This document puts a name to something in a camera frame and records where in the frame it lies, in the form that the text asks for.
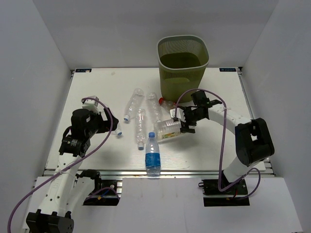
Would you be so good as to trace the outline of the clear square bottle yellow label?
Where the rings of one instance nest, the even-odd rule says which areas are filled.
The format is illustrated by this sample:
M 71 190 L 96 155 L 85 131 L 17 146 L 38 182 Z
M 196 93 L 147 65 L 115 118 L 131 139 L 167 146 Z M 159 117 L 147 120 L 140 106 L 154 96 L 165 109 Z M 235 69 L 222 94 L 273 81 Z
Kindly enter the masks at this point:
M 180 136 L 181 122 L 174 121 L 173 119 L 156 122 L 154 124 L 154 132 L 157 141 L 169 139 L 172 137 Z

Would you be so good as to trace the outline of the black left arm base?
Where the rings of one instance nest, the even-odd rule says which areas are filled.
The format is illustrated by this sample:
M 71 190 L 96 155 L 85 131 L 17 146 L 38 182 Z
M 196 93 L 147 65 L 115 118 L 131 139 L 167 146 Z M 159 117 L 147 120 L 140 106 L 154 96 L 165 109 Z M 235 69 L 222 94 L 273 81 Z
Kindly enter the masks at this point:
M 85 206 L 117 206 L 119 195 L 117 194 L 117 180 L 103 180 L 99 171 L 88 169 L 75 175 L 77 179 L 88 177 L 93 180 L 94 189 L 87 196 Z

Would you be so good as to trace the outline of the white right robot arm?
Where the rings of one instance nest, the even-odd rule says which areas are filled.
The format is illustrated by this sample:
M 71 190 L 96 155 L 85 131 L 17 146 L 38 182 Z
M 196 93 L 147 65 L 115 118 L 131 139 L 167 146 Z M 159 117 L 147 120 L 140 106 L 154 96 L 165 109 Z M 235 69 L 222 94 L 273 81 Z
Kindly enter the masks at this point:
M 237 183 L 249 172 L 256 170 L 256 165 L 275 153 L 267 123 L 262 118 L 250 119 L 237 114 L 227 107 L 224 99 L 215 94 L 210 100 L 208 90 L 190 89 L 193 107 L 179 106 L 170 110 L 171 118 L 180 121 L 182 133 L 195 133 L 194 127 L 202 119 L 208 119 L 223 127 L 219 160 L 218 189 L 232 193 Z M 226 132 L 235 136 L 236 157 L 227 168 L 223 168 L 223 156 Z

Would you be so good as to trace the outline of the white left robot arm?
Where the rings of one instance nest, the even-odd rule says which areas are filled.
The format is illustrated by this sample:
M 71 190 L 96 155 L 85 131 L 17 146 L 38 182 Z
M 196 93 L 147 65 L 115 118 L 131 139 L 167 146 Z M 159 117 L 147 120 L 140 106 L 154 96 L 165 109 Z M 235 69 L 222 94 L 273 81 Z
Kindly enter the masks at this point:
M 116 188 L 104 187 L 101 175 L 93 169 L 78 173 L 81 159 L 86 157 L 92 136 L 118 130 L 118 119 L 109 108 L 82 107 L 73 111 L 71 125 L 64 131 L 56 177 L 35 212 L 29 212 L 26 224 L 32 233 L 71 233 L 71 215 L 84 202 L 97 202 L 108 193 L 119 199 Z

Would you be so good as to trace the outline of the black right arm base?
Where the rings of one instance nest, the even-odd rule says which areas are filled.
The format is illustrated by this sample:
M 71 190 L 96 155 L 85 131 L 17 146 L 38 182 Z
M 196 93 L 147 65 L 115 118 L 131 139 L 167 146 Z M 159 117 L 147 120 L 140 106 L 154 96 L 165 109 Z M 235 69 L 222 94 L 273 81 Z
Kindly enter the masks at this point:
M 248 189 L 245 180 L 240 181 L 224 192 L 218 189 L 218 180 L 208 179 L 198 183 L 203 191 L 203 202 L 205 207 L 235 207 L 249 206 Z

